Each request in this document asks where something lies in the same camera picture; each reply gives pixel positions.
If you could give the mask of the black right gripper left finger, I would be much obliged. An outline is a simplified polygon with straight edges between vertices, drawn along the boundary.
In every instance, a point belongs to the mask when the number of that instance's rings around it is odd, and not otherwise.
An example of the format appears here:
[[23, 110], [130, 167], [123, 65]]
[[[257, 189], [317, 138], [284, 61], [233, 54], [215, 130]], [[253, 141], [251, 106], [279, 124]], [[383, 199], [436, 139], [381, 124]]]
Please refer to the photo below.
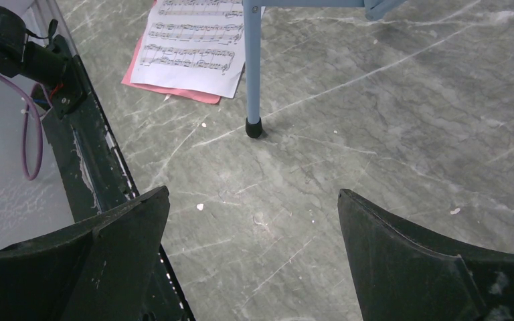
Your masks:
[[0, 320], [139, 320], [169, 214], [158, 187], [0, 250]]

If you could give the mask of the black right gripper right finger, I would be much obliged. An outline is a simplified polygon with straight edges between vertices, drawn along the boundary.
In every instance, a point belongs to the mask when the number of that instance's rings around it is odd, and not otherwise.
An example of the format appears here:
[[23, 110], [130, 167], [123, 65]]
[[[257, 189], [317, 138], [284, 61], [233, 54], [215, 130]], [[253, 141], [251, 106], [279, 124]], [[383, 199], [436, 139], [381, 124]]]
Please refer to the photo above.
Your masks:
[[364, 320], [514, 320], [514, 254], [441, 235], [349, 189], [338, 195]]

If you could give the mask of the light blue music stand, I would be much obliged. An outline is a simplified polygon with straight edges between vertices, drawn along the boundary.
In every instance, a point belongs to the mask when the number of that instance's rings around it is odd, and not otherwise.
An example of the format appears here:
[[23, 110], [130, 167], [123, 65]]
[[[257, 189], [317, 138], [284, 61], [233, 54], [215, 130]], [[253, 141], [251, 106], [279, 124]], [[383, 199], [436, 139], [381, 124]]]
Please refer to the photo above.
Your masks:
[[245, 72], [246, 72], [246, 134], [259, 138], [263, 133], [260, 117], [260, 45], [262, 8], [264, 7], [344, 7], [364, 8], [365, 17], [377, 21], [400, 6], [405, 0], [243, 0]]

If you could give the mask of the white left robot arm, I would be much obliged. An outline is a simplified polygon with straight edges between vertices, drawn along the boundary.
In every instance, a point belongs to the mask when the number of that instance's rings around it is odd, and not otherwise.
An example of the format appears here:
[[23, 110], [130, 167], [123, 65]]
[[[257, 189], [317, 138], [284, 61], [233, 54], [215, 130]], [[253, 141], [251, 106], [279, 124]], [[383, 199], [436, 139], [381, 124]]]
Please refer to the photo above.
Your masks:
[[75, 111], [88, 96], [81, 61], [65, 37], [57, 34], [59, 21], [51, 19], [48, 34], [30, 31], [20, 16], [0, 6], [0, 73], [22, 75], [50, 90], [58, 118]]

